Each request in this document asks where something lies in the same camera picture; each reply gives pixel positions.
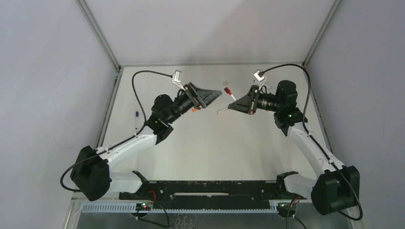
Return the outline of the blue cap pen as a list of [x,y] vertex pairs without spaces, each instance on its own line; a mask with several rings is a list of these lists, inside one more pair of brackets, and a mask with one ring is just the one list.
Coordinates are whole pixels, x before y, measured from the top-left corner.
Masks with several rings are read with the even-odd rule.
[[139,128],[139,111],[135,113],[135,129],[138,130]]

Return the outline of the white pen red tip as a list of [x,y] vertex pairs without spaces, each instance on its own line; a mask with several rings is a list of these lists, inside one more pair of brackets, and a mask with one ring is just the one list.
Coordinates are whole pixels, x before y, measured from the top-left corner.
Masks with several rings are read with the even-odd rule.
[[229,96],[231,96],[234,101],[237,100],[237,99],[235,98],[235,96],[233,95],[233,93],[231,92],[231,90],[229,89],[229,87],[224,88],[224,91],[225,91]]

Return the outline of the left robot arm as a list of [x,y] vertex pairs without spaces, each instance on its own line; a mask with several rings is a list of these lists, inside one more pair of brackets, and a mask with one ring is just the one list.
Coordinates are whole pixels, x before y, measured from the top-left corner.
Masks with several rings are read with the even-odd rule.
[[137,192],[146,180],[135,172],[115,172],[114,168],[164,141],[173,131],[171,124],[183,114],[193,108],[204,109],[222,95],[221,91],[202,89],[193,83],[185,84],[184,90],[175,99],[167,94],[157,96],[150,117],[139,131],[111,145],[81,149],[70,179],[89,201],[107,193]]

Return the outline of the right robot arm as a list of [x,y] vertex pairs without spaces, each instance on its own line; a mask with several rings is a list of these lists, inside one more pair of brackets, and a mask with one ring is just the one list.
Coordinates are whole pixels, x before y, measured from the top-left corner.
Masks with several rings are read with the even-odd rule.
[[272,112],[275,124],[311,165],[315,179],[296,171],[277,176],[283,191],[311,200],[321,215],[342,213],[344,209],[360,207],[360,173],[346,166],[333,153],[321,146],[307,118],[297,107],[298,93],[292,81],[280,81],[275,94],[261,92],[252,85],[248,93],[228,105],[229,110],[254,115],[257,110]]

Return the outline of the red pen cap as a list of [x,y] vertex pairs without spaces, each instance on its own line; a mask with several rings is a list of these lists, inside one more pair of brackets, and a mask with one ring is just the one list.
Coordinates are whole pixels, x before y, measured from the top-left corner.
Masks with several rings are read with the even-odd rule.
[[224,88],[224,91],[225,91],[228,95],[232,95],[232,92],[231,92],[231,90],[230,90],[228,87]]

